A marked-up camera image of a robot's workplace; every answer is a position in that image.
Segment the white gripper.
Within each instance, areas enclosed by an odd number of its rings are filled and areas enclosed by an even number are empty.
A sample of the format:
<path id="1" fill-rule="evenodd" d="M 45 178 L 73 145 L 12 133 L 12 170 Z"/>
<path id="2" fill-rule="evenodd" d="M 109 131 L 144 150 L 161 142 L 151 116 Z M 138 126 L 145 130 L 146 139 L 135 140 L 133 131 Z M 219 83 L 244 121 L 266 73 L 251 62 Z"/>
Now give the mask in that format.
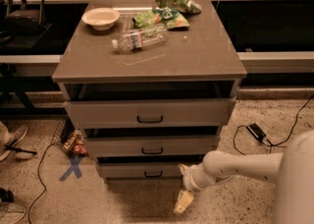
<path id="1" fill-rule="evenodd" d="M 209 186 L 207 176 L 202 164 L 186 166 L 179 164 L 180 172 L 183 176 L 183 188 L 180 190 L 178 199 L 174 208 L 175 214 L 182 214 L 192 204 L 194 194 L 203 191 Z"/>

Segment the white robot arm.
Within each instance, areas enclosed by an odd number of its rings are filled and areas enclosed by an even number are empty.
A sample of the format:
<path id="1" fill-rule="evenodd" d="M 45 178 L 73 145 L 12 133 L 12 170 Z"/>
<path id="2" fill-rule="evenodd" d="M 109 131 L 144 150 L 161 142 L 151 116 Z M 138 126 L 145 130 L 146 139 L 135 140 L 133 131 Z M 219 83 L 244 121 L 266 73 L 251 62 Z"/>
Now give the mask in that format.
<path id="1" fill-rule="evenodd" d="M 276 186 L 272 224 L 314 224 L 314 131 L 295 137 L 285 151 L 233 155 L 215 150 L 197 165 L 182 164 L 183 188 L 174 211 L 183 213 L 194 196 L 235 176 Z"/>

